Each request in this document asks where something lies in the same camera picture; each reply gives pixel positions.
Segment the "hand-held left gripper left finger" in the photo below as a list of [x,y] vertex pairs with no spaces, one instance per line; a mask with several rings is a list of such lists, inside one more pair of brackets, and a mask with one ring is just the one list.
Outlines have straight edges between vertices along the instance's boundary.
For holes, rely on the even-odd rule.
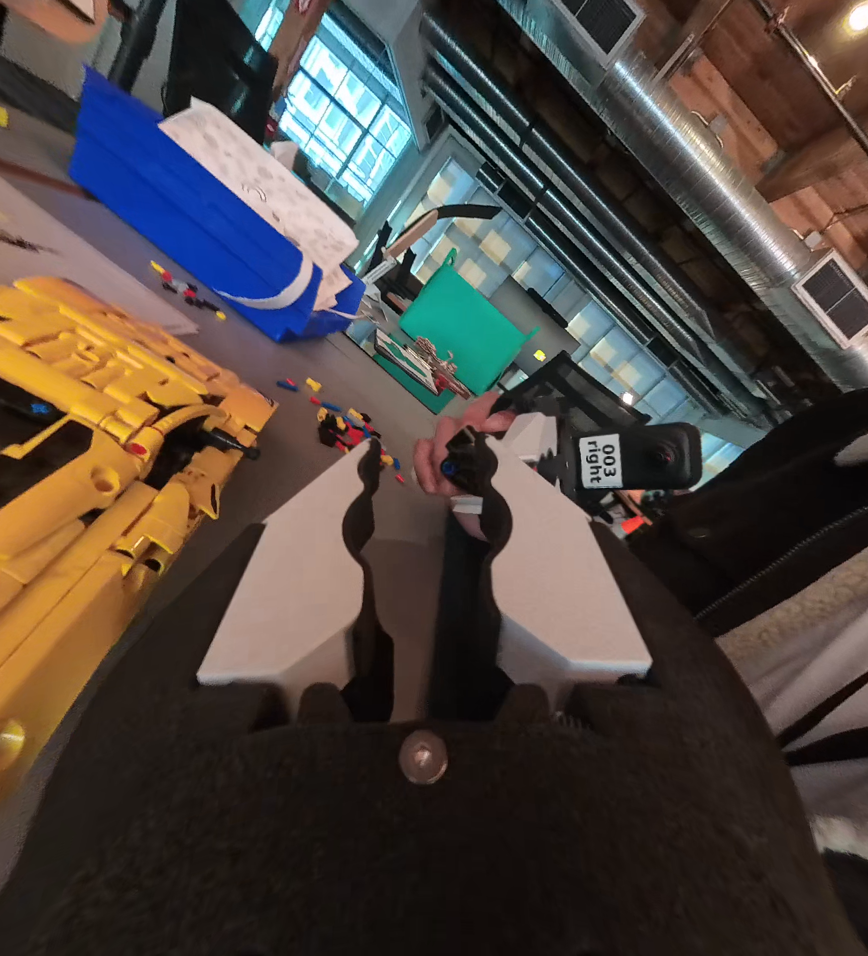
[[295,717],[308,687],[328,684],[356,721],[391,719],[392,639],[363,555],[380,472],[369,439],[264,520],[197,672],[202,687],[273,687]]

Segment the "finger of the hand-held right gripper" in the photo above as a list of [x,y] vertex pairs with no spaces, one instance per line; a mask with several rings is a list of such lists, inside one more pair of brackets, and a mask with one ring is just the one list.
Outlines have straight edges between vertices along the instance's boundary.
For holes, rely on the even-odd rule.
[[537,464],[558,452],[558,423],[540,412],[519,415],[507,430],[507,451],[526,464]]

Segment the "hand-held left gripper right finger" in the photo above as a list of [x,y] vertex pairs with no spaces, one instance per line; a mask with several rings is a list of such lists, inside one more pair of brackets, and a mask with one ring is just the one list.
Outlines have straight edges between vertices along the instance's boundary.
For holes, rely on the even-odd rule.
[[581,508],[494,437],[477,441],[499,669],[563,711],[575,687],[648,675],[653,657]]

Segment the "small yellow black brick assembly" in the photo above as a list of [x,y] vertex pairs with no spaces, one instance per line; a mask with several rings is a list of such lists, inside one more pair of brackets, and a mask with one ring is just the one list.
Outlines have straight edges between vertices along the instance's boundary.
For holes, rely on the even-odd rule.
[[496,451],[473,427],[462,427],[445,445],[441,475],[459,494],[483,497],[498,469]]

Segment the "grey desk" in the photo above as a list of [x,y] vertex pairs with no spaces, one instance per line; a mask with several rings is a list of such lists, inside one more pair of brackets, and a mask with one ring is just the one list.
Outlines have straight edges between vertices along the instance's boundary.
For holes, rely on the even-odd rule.
[[[153,287],[151,260],[181,271],[159,248],[76,190],[68,175],[73,142],[72,136],[10,109],[8,127],[0,127],[0,176],[143,285]],[[307,395],[279,389],[278,379],[303,384],[311,377],[321,383],[329,402],[368,412],[385,447],[403,467],[405,484],[397,483],[388,471],[382,477],[375,497],[376,530],[366,557],[375,574],[379,616],[395,647],[393,718],[417,718],[426,711],[446,507],[418,488],[411,456],[415,441],[432,435],[434,414],[343,335],[283,345],[269,340],[237,313],[228,314],[225,321],[201,312],[195,312],[194,318],[200,332],[183,341],[278,400],[279,409],[260,437],[260,460],[238,467],[230,480],[220,517],[196,532],[154,589],[144,611],[93,674],[19,788],[0,806],[0,891],[14,869],[69,737],[149,619],[180,596],[244,527],[273,513],[338,460],[339,453],[317,442],[315,413]]]

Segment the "person's right hand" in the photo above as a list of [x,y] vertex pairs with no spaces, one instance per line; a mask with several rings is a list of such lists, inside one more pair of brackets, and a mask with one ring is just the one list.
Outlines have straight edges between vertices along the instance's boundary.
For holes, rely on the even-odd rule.
[[450,516],[464,532],[480,542],[487,541],[481,527],[481,519],[478,515],[455,510],[453,500],[461,496],[462,492],[442,474],[441,463],[447,456],[448,442],[465,427],[493,435],[505,433],[510,429],[517,412],[511,409],[495,411],[494,406],[498,400],[498,393],[488,392],[470,402],[458,416],[440,416],[433,436],[419,439],[414,450],[413,469],[418,486],[425,494],[444,499],[448,503]]

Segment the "black mesh chair back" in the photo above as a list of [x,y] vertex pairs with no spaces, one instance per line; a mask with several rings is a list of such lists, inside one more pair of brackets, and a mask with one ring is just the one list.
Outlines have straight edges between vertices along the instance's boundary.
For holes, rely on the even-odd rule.
[[535,376],[595,424],[625,428],[652,422],[577,364],[569,352],[549,358]]

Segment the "person's torso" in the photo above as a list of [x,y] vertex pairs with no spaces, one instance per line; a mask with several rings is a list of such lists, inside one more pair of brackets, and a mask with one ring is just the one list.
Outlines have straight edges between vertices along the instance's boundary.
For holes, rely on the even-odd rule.
[[[868,388],[799,412],[628,539],[777,736],[868,669]],[[868,725],[868,685],[796,749]],[[868,759],[789,767],[868,951]]]

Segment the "printed paper sheets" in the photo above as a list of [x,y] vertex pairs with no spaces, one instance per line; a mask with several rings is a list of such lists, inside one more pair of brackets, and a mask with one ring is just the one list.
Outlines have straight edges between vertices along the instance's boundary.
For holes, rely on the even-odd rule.
[[325,272],[312,311],[332,310],[338,304],[341,293],[347,291],[352,286],[353,281],[351,272],[344,262]]

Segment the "yellow brick toy car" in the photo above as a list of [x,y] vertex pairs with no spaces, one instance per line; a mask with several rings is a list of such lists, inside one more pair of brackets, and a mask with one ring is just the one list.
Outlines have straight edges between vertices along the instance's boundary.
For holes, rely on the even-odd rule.
[[277,407],[74,283],[0,285],[0,805]]

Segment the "white tape strip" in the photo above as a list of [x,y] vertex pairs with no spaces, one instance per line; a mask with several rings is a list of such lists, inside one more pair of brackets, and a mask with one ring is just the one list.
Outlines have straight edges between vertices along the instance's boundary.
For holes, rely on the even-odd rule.
[[[340,271],[346,278],[347,284],[339,292],[334,293],[332,306],[324,309],[311,308],[309,310],[310,318],[331,316],[338,319],[355,319],[367,286],[347,266],[340,265]],[[310,299],[311,306],[317,304],[322,282],[323,271],[310,256],[302,253],[296,276],[289,280],[278,293],[264,296],[243,296],[215,288],[212,288],[212,291],[231,302],[245,305],[256,311],[264,310],[281,313],[294,310],[304,313],[304,306],[308,299]]]

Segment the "patterned white paper bag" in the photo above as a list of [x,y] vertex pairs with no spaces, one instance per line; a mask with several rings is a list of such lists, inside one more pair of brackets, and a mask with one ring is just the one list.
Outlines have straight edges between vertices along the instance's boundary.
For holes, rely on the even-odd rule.
[[188,108],[163,119],[158,127],[318,267],[340,269],[355,250],[353,229],[216,107],[194,100]]

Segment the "blue storage bin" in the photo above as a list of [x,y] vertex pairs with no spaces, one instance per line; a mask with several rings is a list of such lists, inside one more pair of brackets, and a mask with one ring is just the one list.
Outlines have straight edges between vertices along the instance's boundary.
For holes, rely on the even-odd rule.
[[[281,291],[296,276],[303,252],[162,133],[162,120],[86,67],[70,179],[210,293]],[[216,298],[283,343],[343,332],[356,319],[310,318],[310,299],[304,313],[279,313]]]

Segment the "instruction booklet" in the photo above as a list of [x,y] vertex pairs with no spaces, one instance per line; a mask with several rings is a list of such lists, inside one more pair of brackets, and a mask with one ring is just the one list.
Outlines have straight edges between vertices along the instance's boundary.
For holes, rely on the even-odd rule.
[[177,307],[0,176],[0,284],[33,277],[69,281],[105,304],[175,336],[194,336],[200,330]]

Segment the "white wall vent box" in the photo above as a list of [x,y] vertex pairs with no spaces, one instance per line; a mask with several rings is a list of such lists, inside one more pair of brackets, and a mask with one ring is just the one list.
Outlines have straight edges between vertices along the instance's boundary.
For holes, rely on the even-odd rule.
[[577,36],[597,62],[608,69],[625,54],[646,18],[634,1],[555,1]]
[[791,291],[841,349],[868,341],[868,285],[838,251],[826,252]]

